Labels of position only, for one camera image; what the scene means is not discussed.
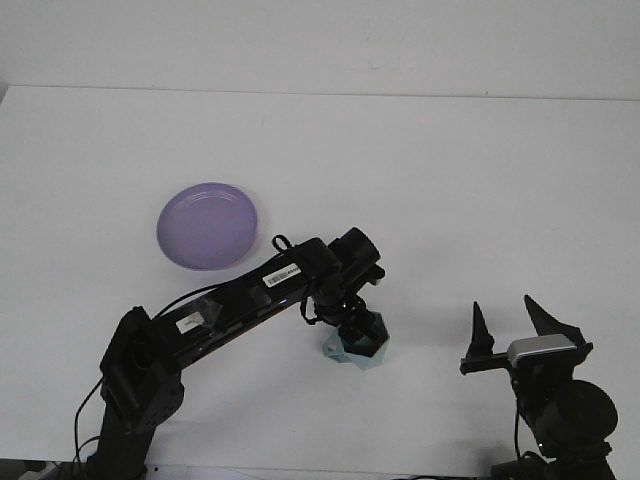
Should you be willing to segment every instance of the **light blue object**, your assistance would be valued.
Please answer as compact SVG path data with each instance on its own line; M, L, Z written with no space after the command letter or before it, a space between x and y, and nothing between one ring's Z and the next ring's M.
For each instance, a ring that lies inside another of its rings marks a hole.
M373 355L373 357L365 357L364 355L356 355L355 353L346 352L342 339L338 334L338 328L333 329L333 333L329 336L324 345L322 345L322 353L327 358L335 360L338 363L355 363L360 369L367 370L372 367L377 367L382 363L384 353L387 350L387 340Z

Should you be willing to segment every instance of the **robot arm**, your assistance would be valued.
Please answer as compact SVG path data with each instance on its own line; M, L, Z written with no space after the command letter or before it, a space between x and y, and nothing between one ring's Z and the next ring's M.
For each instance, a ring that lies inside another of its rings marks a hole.
M579 328L557 321L529 296L525 306L537 337L515 340L504 353L493 353L478 304L474 304L473 334L463 374L504 368L511 377L518 412L549 464L524 461L497 465L492 479L614 480L606 461L611 447L605 438L618 422L616 408L599 387L573 379L593 344Z
M329 245L313 238L286 247L175 310L151 319L135 307L122 318L100 363L107 406L87 464L91 478L140 478L155 428L182 403L181 371L291 305L306 309L312 298L317 317L308 322L338 327L345 349L359 355L373 356L388 340L380 315L357 295L384 277L380 254L360 230Z

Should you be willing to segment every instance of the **white sticker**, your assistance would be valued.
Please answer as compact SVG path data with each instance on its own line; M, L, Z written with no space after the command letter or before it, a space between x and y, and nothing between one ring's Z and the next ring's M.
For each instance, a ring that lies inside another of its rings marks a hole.
M295 263L292 263L290 265L287 265L284 268L281 268L277 272L273 272L267 275L266 277L262 277L262 280L264 281L267 287L271 288L281 282L284 282L287 278L291 278L294 275L298 275L299 273L302 273L302 270L300 270L300 267L297 266Z
M194 328L202 325L204 325L204 318L202 318L200 312L193 312L188 317L184 317L182 320L178 320L176 322L176 327L178 327L181 334L185 334L189 330L193 330Z

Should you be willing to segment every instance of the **black wire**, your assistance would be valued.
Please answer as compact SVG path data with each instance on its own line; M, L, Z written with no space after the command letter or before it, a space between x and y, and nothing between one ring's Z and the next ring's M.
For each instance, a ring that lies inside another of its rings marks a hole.
M417 475L407 478L394 478L392 480L478 480L478 477L450 477L443 475Z
M207 292L209 290L214 290L216 288L220 288L223 287L225 285L228 285L229 283L231 283L231 281L227 281L227 282L220 282L220 283L214 283L213 285L207 285L206 287L202 287L202 288L198 288L197 290L193 290L189 293L185 293L184 295L182 295L179 298L176 298L173 302L171 302L169 305L167 305L166 307L164 307L162 310L160 310L155 317L153 318L158 318L161 315L164 315L165 313L167 313L167 310L169 310L171 307L177 305L178 303L186 300L189 297L193 297L194 295L197 295L198 293L203 293L203 292Z
M516 397L516 419L513 425L513 446L516 450L516 458L518 459L518 465L520 466L520 471L522 472L522 476L529 480L529 474L524 466L524 461L522 460L522 455L520 454L520 443L518 441L518 427L520 425L520 402Z
M81 447L79 446L80 442L78 441L78 419L80 418L80 412L82 412L82 409L87 404L89 399L93 396L93 394L96 393L96 390L98 390L98 388L100 388L100 385L102 385L103 381L104 381L104 377L101 378L98 381L98 383L96 383L96 385L91 389L89 394L85 397L85 399L80 404L80 407L78 407L78 410L76 411L75 419L73 421L73 439L75 441L76 456L74 457L73 462L71 462L71 471L73 472L73 464L75 463L76 458L77 458L78 459L78 466L80 468L80 473L82 474L83 477L85 477L85 473L84 473L84 469L82 468L82 462L80 461L80 448Z

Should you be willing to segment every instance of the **white wall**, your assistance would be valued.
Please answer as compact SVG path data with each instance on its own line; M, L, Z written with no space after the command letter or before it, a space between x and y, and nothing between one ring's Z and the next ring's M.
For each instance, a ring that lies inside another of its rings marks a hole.
M640 99L640 2L4 0L0 84Z

